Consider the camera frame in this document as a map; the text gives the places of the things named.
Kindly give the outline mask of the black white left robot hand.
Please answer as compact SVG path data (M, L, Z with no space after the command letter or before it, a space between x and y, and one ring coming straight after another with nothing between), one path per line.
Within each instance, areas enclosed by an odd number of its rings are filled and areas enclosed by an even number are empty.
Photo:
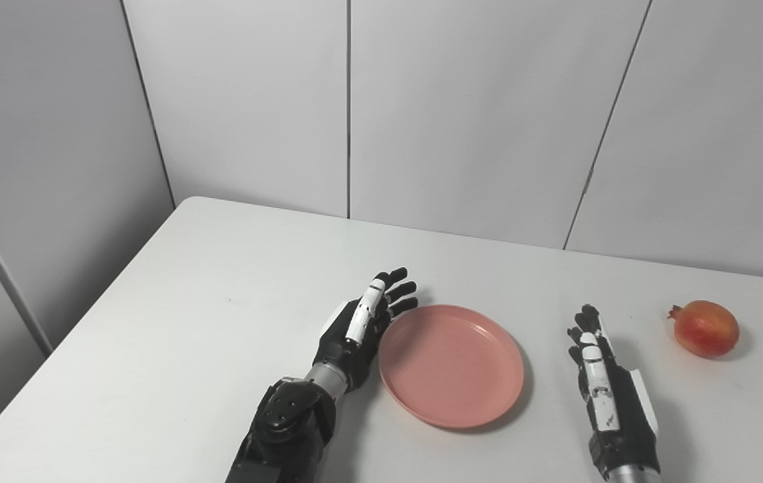
M406 267L380 272L358 299L342 303L321 333L313 364L333 367L345 377L345 392L369 377L379 343L388 327L406 311L418 308L416 283Z

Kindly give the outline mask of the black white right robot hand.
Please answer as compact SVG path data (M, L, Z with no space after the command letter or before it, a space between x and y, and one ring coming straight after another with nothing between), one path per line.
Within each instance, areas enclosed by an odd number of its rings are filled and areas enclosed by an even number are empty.
M592 428L588 450L594 468L605 482L660 482L658 421L640 371L615 360L594 306L583 305L567 333Z

